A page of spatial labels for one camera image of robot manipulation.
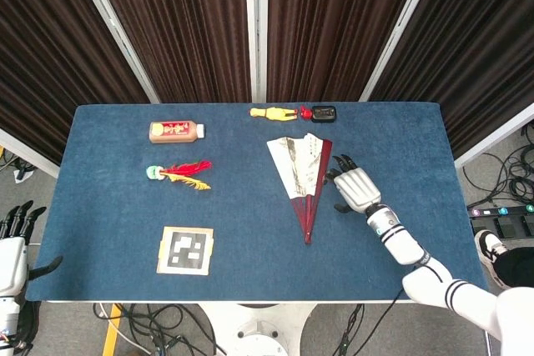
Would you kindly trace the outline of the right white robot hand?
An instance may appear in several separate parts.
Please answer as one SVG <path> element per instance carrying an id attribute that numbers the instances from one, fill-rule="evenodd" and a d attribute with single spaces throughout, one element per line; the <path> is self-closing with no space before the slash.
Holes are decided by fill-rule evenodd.
<path id="1" fill-rule="evenodd" d="M 362 168 L 346 154 L 334 156 L 333 159 L 338 168 L 329 169 L 325 179 L 335 185 L 345 200 L 345 204 L 334 205 L 337 212 L 365 214 L 366 209 L 380 203 L 380 190 Z"/>

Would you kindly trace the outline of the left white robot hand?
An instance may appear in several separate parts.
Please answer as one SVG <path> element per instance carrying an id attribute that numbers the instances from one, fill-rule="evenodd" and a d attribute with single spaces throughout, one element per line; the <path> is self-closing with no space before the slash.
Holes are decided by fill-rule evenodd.
<path id="1" fill-rule="evenodd" d="M 28 267 L 28 245 L 34 225 L 47 210 L 46 207 L 31 210 L 33 200 L 10 209 L 1 219 L 1 297 L 15 298 L 26 286 L 27 281 L 48 275 L 63 261 L 57 256 L 51 263 L 30 269 Z"/>

